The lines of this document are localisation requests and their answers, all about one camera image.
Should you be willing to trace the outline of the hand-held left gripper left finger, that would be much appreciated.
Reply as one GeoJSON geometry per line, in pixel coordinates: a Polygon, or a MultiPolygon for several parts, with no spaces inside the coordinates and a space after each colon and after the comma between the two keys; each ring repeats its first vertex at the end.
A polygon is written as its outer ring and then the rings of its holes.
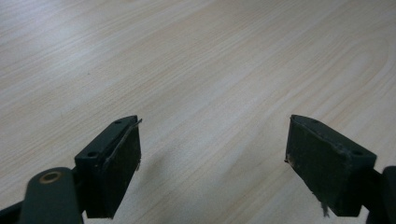
{"type": "Polygon", "coordinates": [[[111,122],[75,157],[88,218],[113,218],[141,162],[138,116],[111,122]]]}

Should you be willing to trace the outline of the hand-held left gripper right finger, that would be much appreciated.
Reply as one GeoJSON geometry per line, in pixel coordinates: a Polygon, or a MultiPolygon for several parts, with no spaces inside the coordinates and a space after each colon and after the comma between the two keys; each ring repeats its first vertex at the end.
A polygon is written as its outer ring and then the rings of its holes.
{"type": "Polygon", "coordinates": [[[361,210],[363,177],[374,169],[376,155],[324,123],[290,117],[285,162],[322,203],[339,217],[361,210]]]}

